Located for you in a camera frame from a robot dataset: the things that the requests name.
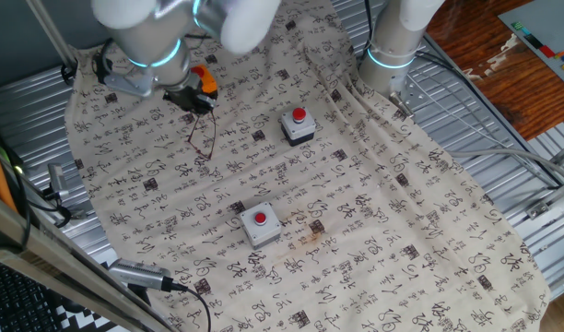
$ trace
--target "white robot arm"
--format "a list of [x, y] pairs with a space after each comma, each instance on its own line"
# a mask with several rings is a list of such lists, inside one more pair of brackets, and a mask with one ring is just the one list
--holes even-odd
[[131, 62], [145, 75], [136, 82], [110, 74], [104, 83], [148, 97], [156, 86], [184, 110], [207, 113], [215, 101], [201, 92], [190, 72], [190, 53], [182, 39], [194, 26], [206, 30], [232, 53], [247, 53], [264, 38], [280, 0], [92, 0], [104, 25]]
[[398, 96], [423, 34], [444, 0], [392, 0], [379, 14], [359, 69], [360, 77], [386, 98]]

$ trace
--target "emergency stop button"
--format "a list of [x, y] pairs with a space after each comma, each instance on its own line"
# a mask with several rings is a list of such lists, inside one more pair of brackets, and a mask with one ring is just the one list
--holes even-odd
[[307, 111], [305, 111], [304, 109], [302, 109], [300, 107], [296, 108], [296, 109], [294, 109], [294, 111], [292, 111], [292, 119], [297, 124], [302, 123], [306, 117], [307, 117]]
[[196, 67], [190, 69], [190, 71], [197, 74], [200, 78], [205, 76], [205, 70], [200, 66], [196, 66]]
[[260, 212], [255, 215], [255, 223], [262, 226], [265, 224], [265, 214]]

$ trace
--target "keyboard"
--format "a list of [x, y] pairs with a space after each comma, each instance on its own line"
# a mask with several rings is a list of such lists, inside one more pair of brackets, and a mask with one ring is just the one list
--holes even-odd
[[44, 286], [0, 264], [2, 332], [60, 332], [49, 294]]

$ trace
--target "wooden surface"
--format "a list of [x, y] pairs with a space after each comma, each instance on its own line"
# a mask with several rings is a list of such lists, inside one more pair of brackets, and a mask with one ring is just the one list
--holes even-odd
[[564, 332], [564, 294], [548, 306], [540, 332]]
[[446, 0], [428, 28], [526, 140], [564, 121], [564, 82], [498, 18], [528, 2]]

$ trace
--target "patterned tablecloth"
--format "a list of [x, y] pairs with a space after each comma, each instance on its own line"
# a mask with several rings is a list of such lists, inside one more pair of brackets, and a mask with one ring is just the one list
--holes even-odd
[[[190, 41], [191, 45], [200, 41]], [[537, 331], [549, 289], [492, 200], [426, 133], [359, 79], [326, 0], [282, 4], [233, 56], [192, 50], [219, 84], [216, 121], [98, 84], [79, 70], [66, 128], [119, 256], [168, 268], [211, 307], [213, 331]], [[129, 70], [111, 51], [116, 70]], [[279, 117], [306, 106], [315, 139]], [[279, 241], [254, 251], [237, 214], [272, 203]], [[206, 330], [186, 293], [151, 291], [182, 331]]]

